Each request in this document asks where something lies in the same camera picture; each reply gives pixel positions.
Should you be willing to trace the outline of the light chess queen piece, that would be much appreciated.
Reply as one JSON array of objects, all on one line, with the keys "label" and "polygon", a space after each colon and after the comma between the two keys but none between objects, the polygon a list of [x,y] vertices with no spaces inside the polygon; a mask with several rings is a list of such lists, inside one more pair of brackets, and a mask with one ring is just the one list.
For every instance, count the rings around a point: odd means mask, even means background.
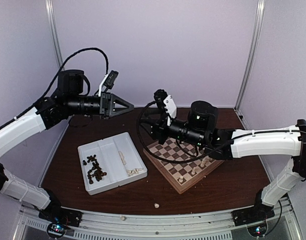
[{"label": "light chess queen piece", "polygon": [[194,167],[191,171],[191,175],[194,176],[196,174],[196,167]]}]

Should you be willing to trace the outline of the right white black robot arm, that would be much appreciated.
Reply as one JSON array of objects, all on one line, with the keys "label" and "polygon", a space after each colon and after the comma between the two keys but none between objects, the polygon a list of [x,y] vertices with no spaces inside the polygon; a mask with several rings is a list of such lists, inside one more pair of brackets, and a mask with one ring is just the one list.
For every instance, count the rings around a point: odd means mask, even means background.
[{"label": "right white black robot arm", "polygon": [[156,100],[156,108],[145,113],[151,137],[163,144],[167,138],[195,145],[216,160],[231,160],[256,155],[288,155],[290,160],[277,178],[259,191],[249,217],[259,221],[277,201],[299,181],[306,179],[306,121],[266,130],[216,128],[218,109],[205,101],[191,104],[186,121],[177,119],[174,101]]}]

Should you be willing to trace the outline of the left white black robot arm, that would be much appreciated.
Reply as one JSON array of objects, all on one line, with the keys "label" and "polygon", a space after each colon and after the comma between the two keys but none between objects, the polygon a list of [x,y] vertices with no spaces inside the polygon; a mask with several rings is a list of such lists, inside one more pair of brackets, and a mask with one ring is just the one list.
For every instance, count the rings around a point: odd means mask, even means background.
[{"label": "left white black robot arm", "polygon": [[[112,70],[106,74],[94,95],[83,93],[83,85],[90,85],[84,71],[64,70],[56,76],[57,87],[50,97],[43,97],[20,117],[0,129],[0,158],[28,138],[59,124],[72,115],[100,116],[109,119],[128,113],[134,105],[109,93],[118,77]],[[12,175],[0,163],[0,194],[36,207],[54,222],[65,217],[57,197],[49,190],[36,187]]]}]

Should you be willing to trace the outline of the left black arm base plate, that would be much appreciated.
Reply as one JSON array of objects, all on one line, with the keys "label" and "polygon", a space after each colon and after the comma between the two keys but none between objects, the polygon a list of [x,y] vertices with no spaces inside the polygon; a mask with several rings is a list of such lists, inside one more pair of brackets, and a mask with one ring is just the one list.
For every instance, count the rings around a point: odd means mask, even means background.
[{"label": "left black arm base plate", "polygon": [[59,211],[51,213],[44,209],[39,210],[38,217],[55,224],[60,224],[64,227],[79,227],[82,212],[61,208]]}]

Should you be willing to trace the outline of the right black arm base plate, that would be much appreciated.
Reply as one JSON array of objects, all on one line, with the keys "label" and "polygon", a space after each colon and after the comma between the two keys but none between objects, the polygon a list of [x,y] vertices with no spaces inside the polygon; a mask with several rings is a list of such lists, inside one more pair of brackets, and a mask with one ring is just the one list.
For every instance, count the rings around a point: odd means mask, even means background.
[{"label": "right black arm base plate", "polygon": [[236,227],[264,221],[275,216],[273,209],[255,210],[254,207],[234,210],[231,214]]}]

